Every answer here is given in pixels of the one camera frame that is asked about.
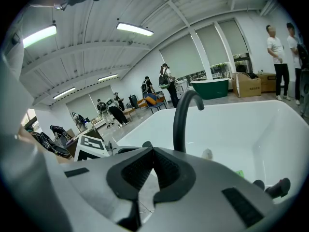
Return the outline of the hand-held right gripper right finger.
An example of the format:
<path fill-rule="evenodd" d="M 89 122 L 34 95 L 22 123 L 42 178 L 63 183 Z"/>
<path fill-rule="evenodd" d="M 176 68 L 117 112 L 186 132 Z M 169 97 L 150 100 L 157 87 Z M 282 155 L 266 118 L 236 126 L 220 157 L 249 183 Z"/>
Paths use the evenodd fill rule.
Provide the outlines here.
<path fill-rule="evenodd" d="M 242 232 L 275 210 L 258 186 L 226 166 L 174 150 L 153 150 L 160 190 L 142 232 Z"/>

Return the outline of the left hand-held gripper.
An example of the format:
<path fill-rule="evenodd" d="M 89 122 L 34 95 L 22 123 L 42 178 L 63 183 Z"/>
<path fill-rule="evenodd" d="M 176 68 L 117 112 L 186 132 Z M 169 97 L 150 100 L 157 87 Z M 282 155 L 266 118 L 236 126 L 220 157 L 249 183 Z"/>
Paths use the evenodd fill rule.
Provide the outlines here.
<path fill-rule="evenodd" d="M 92 160 L 113 156 L 116 153 L 122 154 L 137 150 L 139 147 L 122 147 L 114 146 L 110 141 L 104 142 L 102 139 L 82 135 L 78 139 L 75 150 L 74 161 Z"/>

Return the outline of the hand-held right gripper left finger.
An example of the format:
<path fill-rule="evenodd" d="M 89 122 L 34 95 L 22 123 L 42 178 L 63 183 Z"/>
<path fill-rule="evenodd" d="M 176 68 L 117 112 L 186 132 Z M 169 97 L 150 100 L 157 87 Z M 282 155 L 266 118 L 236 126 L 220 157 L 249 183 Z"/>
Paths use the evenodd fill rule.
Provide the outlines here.
<path fill-rule="evenodd" d="M 141 220 L 139 191 L 148 178 L 152 148 L 60 165 L 36 151 L 39 174 L 36 218 L 56 232 L 151 232 L 154 218 Z"/>

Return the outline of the white bathtub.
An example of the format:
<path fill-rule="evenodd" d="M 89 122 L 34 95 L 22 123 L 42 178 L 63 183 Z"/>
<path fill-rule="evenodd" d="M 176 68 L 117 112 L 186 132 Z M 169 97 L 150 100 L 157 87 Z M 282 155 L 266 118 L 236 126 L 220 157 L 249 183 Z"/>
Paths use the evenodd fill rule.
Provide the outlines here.
<path fill-rule="evenodd" d="M 186 152 L 213 160 L 266 187 L 288 178 L 288 197 L 296 195 L 309 172 L 309 124 L 280 101 L 255 101 L 190 107 Z"/>

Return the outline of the dark green bathtub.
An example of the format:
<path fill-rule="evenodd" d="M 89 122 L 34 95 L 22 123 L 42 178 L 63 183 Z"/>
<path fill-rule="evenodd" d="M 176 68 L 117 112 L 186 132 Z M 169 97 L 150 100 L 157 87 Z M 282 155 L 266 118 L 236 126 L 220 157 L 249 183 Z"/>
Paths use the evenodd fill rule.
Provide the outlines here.
<path fill-rule="evenodd" d="M 194 90 L 204 100 L 226 97 L 228 94 L 228 83 L 227 78 L 191 81 Z"/>

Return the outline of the small wooden table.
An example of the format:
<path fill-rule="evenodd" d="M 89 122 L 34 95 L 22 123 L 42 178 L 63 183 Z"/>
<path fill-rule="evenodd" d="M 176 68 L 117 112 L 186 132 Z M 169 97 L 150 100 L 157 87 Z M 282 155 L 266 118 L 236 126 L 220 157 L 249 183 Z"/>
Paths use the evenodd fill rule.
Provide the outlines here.
<path fill-rule="evenodd" d="M 132 113 L 136 112 L 135 108 L 127 108 L 123 111 L 123 114 L 132 121 Z"/>

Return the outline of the grey fluffy scrubber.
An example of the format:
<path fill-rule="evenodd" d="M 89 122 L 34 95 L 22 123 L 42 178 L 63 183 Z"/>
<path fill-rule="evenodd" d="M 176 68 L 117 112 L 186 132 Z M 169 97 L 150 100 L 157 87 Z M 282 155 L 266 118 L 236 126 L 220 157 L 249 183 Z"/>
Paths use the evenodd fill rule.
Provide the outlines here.
<path fill-rule="evenodd" d="M 206 160 L 213 160 L 213 154 L 212 154 L 212 151 L 210 149 L 205 149 L 203 152 L 202 152 L 202 155 L 201 157 L 203 159 L 206 159 Z"/>

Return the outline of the blue chair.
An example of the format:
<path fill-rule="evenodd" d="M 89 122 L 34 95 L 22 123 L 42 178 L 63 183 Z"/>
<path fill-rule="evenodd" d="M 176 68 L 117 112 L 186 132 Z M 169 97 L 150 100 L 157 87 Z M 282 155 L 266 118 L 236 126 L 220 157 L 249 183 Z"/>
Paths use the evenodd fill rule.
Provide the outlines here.
<path fill-rule="evenodd" d="M 147 96 L 147 94 L 148 94 L 147 92 L 144 92 L 144 93 L 143 93 L 143 98 L 144 98 L 144 100 L 145 100 L 145 97 Z M 166 106 L 165 102 L 164 102 L 164 101 L 159 101 L 159 100 L 158 100 L 158 96 L 157 96 L 157 104 L 156 104 L 156 105 L 152 106 L 152 105 L 150 105 L 147 101 L 146 101 L 146 103 L 147 103 L 147 107 L 150 108 L 152 114 L 154 114 L 153 109 L 157 109 L 158 111 L 160 111 L 160 110 L 161 110 L 161 106 L 164 106 L 164 107 L 167 109 L 167 106 Z"/>

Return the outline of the black curved faucet spout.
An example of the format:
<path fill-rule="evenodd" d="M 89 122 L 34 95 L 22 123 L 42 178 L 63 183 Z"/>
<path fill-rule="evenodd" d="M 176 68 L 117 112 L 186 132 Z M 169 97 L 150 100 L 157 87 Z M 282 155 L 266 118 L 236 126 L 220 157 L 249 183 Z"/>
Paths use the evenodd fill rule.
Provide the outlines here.
<path fill-rule="evenodd" d="M 187 91 L 180 99 L 173 120 L 173 147 L 175 151 L 186 153 L 185 128 L 190 102 L 194 100 L 198 110 L 204 110 L 203 99 L 194 90 Z"/>

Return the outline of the orange cushion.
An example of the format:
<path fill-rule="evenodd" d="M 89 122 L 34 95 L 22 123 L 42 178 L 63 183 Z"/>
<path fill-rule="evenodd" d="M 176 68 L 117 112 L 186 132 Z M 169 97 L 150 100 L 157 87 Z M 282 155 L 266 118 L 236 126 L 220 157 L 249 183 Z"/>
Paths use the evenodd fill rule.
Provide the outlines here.
<path fill-rule="evenodd" d="M 157 104 L 157 96 L 152 93 L 148 93 L 145 100 L 152 106 Z"/>

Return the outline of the long ceiling light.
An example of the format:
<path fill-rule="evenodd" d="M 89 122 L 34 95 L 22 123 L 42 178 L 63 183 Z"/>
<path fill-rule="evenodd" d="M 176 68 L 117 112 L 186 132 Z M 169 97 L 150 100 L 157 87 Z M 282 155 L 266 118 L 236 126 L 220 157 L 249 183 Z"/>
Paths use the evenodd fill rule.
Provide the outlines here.
<path fill-rule="evenodd" d="M 117 76 L 118 76 L 118 74 L 108 75 L 108 76 L 99 78 L 98 81 L 99 82 L 103 82 L 103 81 L 106 81 L 106 80 L 110 80 L 110 79 L 116 78 Z"/>
<path fill-rule="evenodd" d="M 66 96 L 66 95 L 68 95 L 68 94 L 73 93 L 75 90 L 76 90 L 75 87 L 72 87 L 72 88 L 70 88 L 70 89 L 67 89 L 67 90 L 65 90 L 65 91 L 63 91 L 63 92 L 61 92 L 61 93 L 55 95 L 55 96 L 53 97 L 53 99 L 54 99 L 54 100 L 57 100 L 57 99 L 59 99 L 59 98 L 61 98 L 61 97 L 64 97 L 64 96 Z"/>
<path fill-rule="evenodd" d="M 123 30 L 123 31 L 129 31 L 129 32 L 145 35 L 148 37 L 151 37 L 154 34 L 154 32 L 151 30 L 145 29 L 140 26 L 135 26 L 129 23 L 123 23 L 123 22 L 119 22 L 116 26 L 116 29 Z"/>
<path fill-rule="evenodd" d="M 57 33 L 57 29 L 56 29 L 56 24 L 53 24 L 49 27 L 46 27 L 36 33 L 33 33 L 29 36 L 27 36 L 26 38 L 23 39 L 23 47 L 27 48 L 30 45 L 43 40 L 45 38 L 48 38 L 50 36 L 53 36 Z"/>

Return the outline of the white drawer cabinet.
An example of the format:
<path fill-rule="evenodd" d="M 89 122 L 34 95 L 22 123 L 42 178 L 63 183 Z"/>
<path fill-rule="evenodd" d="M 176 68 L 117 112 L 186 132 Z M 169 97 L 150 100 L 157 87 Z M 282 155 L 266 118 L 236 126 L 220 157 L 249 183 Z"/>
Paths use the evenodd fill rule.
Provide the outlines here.
<path fill-rule="evenodd" d="M 185 92 L 188 91 L 188 83 L 186 79 L 178 80 L 175 82 L 175 88 L 177 92 L 177 97 L 180 99 Z"/>

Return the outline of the grey roller blind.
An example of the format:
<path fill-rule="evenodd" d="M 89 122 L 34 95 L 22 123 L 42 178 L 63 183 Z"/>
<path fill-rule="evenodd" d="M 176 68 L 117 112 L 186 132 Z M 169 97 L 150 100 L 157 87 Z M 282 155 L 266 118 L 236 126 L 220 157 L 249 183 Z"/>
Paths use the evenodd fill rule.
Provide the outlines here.
<path fill-rule="evenodd" d="M 246 43 L 243 36 L 235 22 L 235 20 L 228 20 L 225 22 L 220 22 L 221 27 L 226 40 L 231 49 L 232 55 L 245 54 L 248 53 Z"/>
<path fill-rule="evenodd" d="M 214 25 L 197 30 L 210 66 L 229 62 L 224 44 Z"/>
<path fill-rule="evenodd" d="M 164 63 L 171 74 L 184 77 L 204 70 L 197 48 L 191 35 L 186 35 L 160 50 Z"/>

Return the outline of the large open cardboard box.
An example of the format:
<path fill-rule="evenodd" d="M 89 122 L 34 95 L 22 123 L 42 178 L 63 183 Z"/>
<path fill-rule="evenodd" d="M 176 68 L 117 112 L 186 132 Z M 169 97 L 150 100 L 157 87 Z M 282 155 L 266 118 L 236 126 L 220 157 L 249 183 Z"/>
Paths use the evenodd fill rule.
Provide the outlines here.
<path fill-rule="evenodd" d="M 261 79 L 251 79 L 246 73 L 233 73 L 232 87 L 235 95 L 239 98 L 260 96 L 262 93 Z"/>

